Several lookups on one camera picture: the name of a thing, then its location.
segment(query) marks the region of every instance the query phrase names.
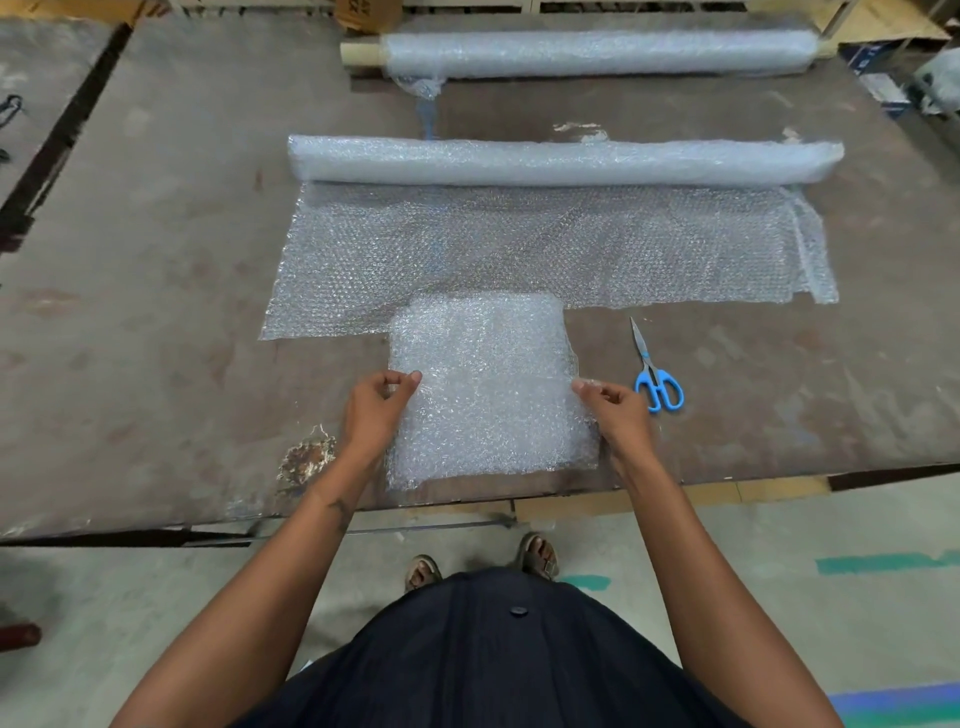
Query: hand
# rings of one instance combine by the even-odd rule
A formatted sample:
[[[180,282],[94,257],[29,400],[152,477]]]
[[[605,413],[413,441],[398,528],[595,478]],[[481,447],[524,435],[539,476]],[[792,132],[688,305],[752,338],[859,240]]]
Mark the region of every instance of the hand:
[[[594,384],[574,379],[571,387],[596,417],[621,476],[626,477],[626,462],[657,462],[653,418],[646,397],[630,387],[608,382]]]
[[[365,376],[350,391],[344,409],[344,428],[338,457],[356,457],[363,466],[374,465],[396,435],[400,415],[414,396],[423,375],[387,370]],[[389,386],[396,385],[393,393]]]

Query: scissor blade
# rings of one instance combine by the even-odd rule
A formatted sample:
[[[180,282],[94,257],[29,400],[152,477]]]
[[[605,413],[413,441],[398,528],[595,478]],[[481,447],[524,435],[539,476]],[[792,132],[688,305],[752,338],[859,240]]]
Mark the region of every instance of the scissor blade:
[[[636,321],[634,321],[633,316],[630,317],[630,323],[634,327],[634,343],[636,344],[636,350],[640,352],[641,357],[646,359],[650,356],[649,352],[647,351],[647,342],[643,340],[643,334],[640,333],[640,327],[636,325]]]

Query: black clothing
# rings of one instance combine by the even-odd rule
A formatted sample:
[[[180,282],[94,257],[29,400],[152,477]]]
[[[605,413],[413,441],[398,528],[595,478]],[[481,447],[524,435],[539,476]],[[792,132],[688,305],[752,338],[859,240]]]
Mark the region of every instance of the black clothing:
[[[234,723],[263,726],[749,728],[598,601],[506,568],[391,604]]]

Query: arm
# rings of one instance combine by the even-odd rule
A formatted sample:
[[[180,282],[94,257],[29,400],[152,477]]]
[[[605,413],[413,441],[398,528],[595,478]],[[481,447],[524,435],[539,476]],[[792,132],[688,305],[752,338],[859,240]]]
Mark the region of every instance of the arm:
[[[827,696],[660,464],[646,398],[582,380],[574,391],[611,445],[684,669],[756,728],[842,728]]]
[[[419,383],[418,372],[380,372],[354,387],[340,454],[167,647],[111,728],[219,728],[283,683],[357,500]]]

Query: bubble wrap roll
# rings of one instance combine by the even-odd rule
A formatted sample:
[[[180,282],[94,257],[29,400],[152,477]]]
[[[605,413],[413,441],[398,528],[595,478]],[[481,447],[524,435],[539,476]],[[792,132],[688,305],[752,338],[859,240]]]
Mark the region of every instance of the bubble wrap roll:
[[[576,357],[553,296],[418,298],[390,323],[390,367],[423,372],[387,455],[391,489],[596,467],[599,436],[570,391]]]
[[[381,38],[398,79],[674,73],[798,73],[816,58],[813,30],[397,33]]]
[[[423,294],[550,292],[567,306],[837,300],[799,192],[311,183],[264,339],[385,331]]]
[[[840,142],[423,141],[291,136],[302,182],[476,186],[599,184],[762,187],[819,182],[844,155]]]

